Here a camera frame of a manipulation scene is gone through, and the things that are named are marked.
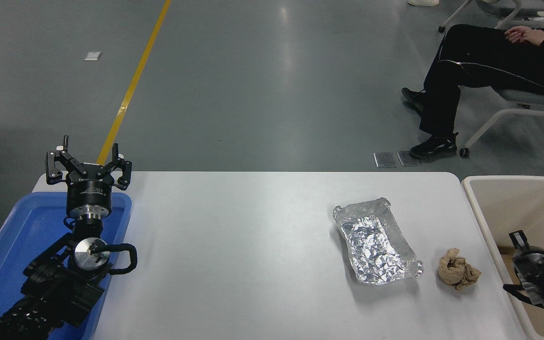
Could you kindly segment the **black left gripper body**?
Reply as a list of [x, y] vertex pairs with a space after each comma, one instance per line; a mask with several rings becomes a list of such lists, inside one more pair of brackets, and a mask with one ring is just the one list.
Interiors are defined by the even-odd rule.
[[86, 176], [75, 170], [67, 174], [67, 216], [80, 219], [88, 212], [102, 219], [112, 212], [114, 178], [99, 164], [83, 164]]

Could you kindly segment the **seated person's hand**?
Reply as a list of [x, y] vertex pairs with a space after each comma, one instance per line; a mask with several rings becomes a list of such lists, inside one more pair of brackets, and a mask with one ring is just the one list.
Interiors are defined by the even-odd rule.
[[528, 26], [514, 26], [504, 32], [508, 42], [513, 44], [531, 44], [540, 46], [544, 42], [544, 31]]

